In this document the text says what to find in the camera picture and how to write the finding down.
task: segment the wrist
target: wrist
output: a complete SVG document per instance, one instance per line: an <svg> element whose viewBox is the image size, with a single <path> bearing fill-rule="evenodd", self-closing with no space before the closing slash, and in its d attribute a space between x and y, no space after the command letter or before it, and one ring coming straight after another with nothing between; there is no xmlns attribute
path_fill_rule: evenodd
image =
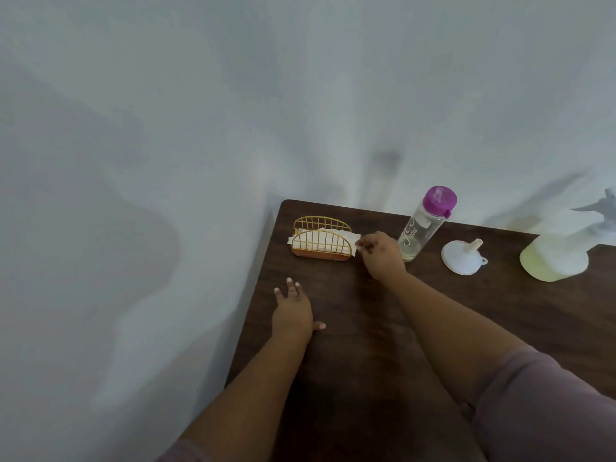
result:
<svg viewBox="0 0 616 462"><path fill-rule="evenodd" d="M270 340L284 347L303 347L305 349L311 339L312 331L289 328L272 333L272 338Z"/></svg>
<svg viewBox="0 0 616 462"><path fill-rule="evenodd" d="M391 270L387 275L383 276L380 282L388 290L393 290L400 282L404 281L410 274L404 269Z"/></svg>

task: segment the forearm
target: forearm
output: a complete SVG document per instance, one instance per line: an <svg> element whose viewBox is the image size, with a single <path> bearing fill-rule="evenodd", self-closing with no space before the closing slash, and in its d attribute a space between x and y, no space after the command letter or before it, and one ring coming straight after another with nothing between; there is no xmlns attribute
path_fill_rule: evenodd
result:
<svg viewBox="0 0 616 462"><path fill-rule="evenodd" d="M469 402L477 383L506 352L524 345L515 335L427 286L411 274L384 282L411 323L443 385L458 402Z"/></svg>
<svg viewBox="0 0 616 462"><path fill-rule="evenodd" d="M272 337L181 438L213 462L266 461L308 339Z"/></svg>

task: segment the pink sleeve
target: pink sleeve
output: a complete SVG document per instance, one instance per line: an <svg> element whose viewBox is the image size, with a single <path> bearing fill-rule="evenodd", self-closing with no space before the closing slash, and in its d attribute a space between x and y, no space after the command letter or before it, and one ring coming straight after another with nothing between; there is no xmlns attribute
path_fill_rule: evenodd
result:
<svg viewBox="0 0 616 462"><path fill-rule="evenodd" d="M188 439L176 441L156 462L209 462L197 444Z"/></svg>
<svg viewBox="0 0 616 462"><path fill-rule="evenodd" d="M616 459L616 402L532 347L504 357L472 404L491 462Z"/></svg>

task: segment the water bottle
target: water bottle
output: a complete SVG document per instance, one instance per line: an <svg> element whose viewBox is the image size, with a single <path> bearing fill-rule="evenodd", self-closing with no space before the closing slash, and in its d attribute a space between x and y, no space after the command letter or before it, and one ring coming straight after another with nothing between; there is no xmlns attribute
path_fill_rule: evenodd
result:
<svg viewBox="0 0 616 462"><path fill-rule="evenodd" d="M445 186L430 188L398 238L404 262L415 259L432 235L451 217L458 196Z"/></svg>

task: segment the gold wire napkin holder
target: gold wire napkin holder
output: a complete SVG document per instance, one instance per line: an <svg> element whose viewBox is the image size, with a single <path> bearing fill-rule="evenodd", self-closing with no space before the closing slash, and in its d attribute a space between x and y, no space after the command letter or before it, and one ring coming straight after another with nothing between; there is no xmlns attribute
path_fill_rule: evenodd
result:
<svg viewBox="0 0 616 462"><path fill-rule="evenodd" d="M332 261L348 261L351 258L352 249L349 241L342 235L328 232L328 230L352 232L349 224L342 220L324 216L299 217L293 224L293 230L291 251L295 256ZM324 232L325 242L321 242L320 232ZM331 236L330 242L328 242L328 235Z"/></svg>

